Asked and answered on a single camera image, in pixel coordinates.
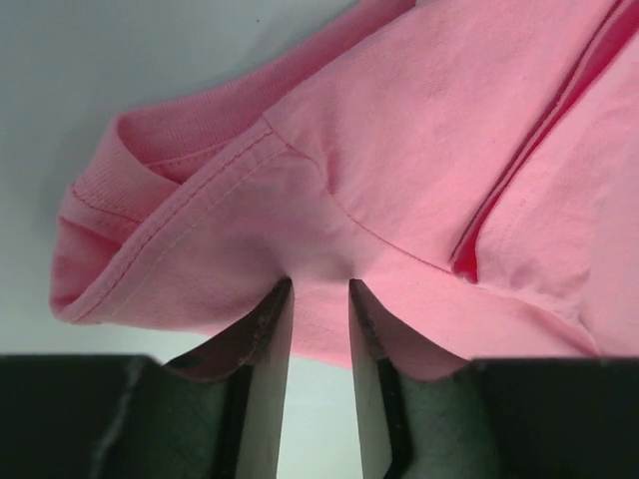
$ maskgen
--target garment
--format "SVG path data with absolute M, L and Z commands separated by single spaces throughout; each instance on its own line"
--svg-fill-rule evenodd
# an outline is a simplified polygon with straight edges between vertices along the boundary
M 117 118 L 60 212 L 54 313 L 215 334 L 287 275 L 294 353 L 348 365 L 360 277 L 462 357 L 638 353 L 639 2 L 413 5 Z

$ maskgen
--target white surface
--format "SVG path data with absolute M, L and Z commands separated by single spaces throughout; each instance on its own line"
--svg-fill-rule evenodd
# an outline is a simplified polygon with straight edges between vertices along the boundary
M 165 360 L 201 342 L 51 318 L 49 261 L 64 189 L 118 111 L 244 73 L 351 3 L 0 2 L 0 352 L 146 352 Z M 294 359 L 281 452 L 281 478 L 361 477 L 349 371 Z

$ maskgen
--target pink cloth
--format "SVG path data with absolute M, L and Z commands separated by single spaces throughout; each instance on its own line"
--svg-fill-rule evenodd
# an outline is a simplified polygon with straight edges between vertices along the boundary
M 115 119 L 54 313 L 216 334 L 288 275 L 294 353 L 348 365 L 360 277 L 462 357 L 639 353 L 639 2 L 413 6 Z

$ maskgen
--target light gray background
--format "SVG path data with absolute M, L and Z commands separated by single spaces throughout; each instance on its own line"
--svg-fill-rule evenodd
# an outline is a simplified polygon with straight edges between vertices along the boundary
M 245 73 L 354 1 L 0 1 L 0 353 L 166 360 L 201 342 L 52 319 L 49 261 L 64 189 L 118 111 Z M 349 371 L 293 360 L 279 477 L 361 477 Z

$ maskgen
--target pink fabric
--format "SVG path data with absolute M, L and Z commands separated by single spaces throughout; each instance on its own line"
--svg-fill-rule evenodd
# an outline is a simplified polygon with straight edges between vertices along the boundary
M 294 353 L 347 365 L 361 277 L 462 357 L 639 353 L 639 2 L 413 6 L 117 118 L 62 206 L 55 314 L 215 334 L 288 275 Z

